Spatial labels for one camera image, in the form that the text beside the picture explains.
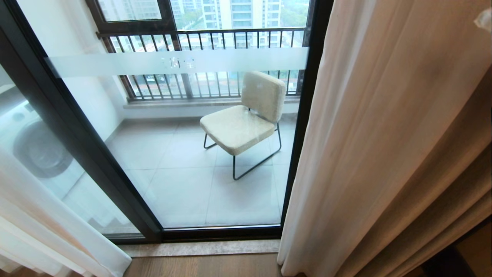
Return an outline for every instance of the washing machine door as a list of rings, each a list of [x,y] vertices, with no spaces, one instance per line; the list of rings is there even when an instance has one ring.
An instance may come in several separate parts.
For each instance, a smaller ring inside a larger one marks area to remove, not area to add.
[[[36,177],[52,178],[64,172],[72,155],[42,121],[27,124],[14,142],[14,156]]]

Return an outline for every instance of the balcony railing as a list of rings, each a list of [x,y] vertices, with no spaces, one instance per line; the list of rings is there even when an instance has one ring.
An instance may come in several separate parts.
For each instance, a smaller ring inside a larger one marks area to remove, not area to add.
[[[285,48],[305,45],[305,28],[140,32],[98,34],[109,53]],[[303,70],[265,73],[286,83],[286,94],[298,96]],[[121,75],[128,101],[238,98],[244,72]]]

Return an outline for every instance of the tile floor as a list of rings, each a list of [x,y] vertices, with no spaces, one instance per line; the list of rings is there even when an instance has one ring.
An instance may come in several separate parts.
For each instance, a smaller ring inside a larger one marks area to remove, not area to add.
[[[282,149],[238,181],[232,156],[203,148],[199,119],[124,122],[108,147],[165,228],[279,224],[297,115]],[[278,148],[276,133],[236,158],[242,173]]]

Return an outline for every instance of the black metal frame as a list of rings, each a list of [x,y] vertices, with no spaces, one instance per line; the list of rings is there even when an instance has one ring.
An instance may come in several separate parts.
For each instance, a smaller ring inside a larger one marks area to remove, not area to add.
[[[91,1],[94,0],[87,1],[89,8],[91,8]],[[169,4],[169,1],[160,2],[166,2],[162,4],[164,6]],[[163,230],[159,221],[97,135],[64,82],[56,78],[50,70],[45,60],[47,55],[15,0],[0,1],[0,63],[86,172],[145,236],[145,240],[140,236],[125,236],[124,234],[108,236],[112,241],[118,243],[156,243],[280,238],[323,51],[324,35],[329,20],[327,15],[331,14],[333,6],[333,0],[318,0],[314,5],[313,2],[314,0],[311,0],[309,6],[312,25],[307,28],[309,33],[309,44],[307,45],[310,46],[310,51],[302,86],[281,223],[278,226]],[[141,28],[156,32],[169,30],[169,24],[164,23],[155,25],[139,22],[135,27],[125,26],[124,23],[99,22],[97,24],[98,28],[105,25],[104,28],[99,29],[105,31],[109,31],[107,29],[109,26],[111,28],[117,26],[117,29],[122,32],[139,31]],[[179,46],[177,38],[176,40],[173,39],[173,44]]]
[[[156,1],[159,7],[161,19],[152,20],[106,21],[97,0],[86,0],[86,5],[89,7],[97,29],[101,33],[133,33],[139,32],[140,30],[155,32],[176,30],[174,15],[169,0]]]
[[[266,157],[265,159],[263,159],[261,162],[259,162],[256,165],[254,165],[252,168],[248,169],[245,173],[241,174],[239,177],[236,177],[236,155],[233,155],[232,156],[232,178],[235,181],[241,179],[244,175],[250,173],[253,169],[257,168],[259,165],[263,164],[268,159],[272,158],[275,154],[277,154],[280,151],[280,149],[282,149],[282,139],[280,138],[280,126],[278,125],[278,122],[277,122],[277,129],[275,129],[274,131],[277,131],[277,133],[278,133],[278,142],[280,143],[280,147],[278,148],[278,150],[276,150],[275,152],[273,152],[272,154],[270,154],[268,157]],[[209,149],[209,148],[214,147],[214,146],[217,145],[217,143],[214,143],[212,145],[205,146],[206,143],[207,143],[207,133],[205,133],[205,140],[203,141],[203,148]]]

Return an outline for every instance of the glass door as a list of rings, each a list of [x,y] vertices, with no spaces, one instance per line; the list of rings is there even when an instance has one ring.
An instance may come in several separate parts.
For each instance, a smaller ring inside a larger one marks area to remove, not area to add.
[[[0,65],[0,151],[9,163],[32,174],[69,209],[100,233],[143,237],[96,184],[52,131],[46,111],[28,100],[30,92],[18,86]]]
[[[314,0],[8,2],[164,239],[280,236]]]

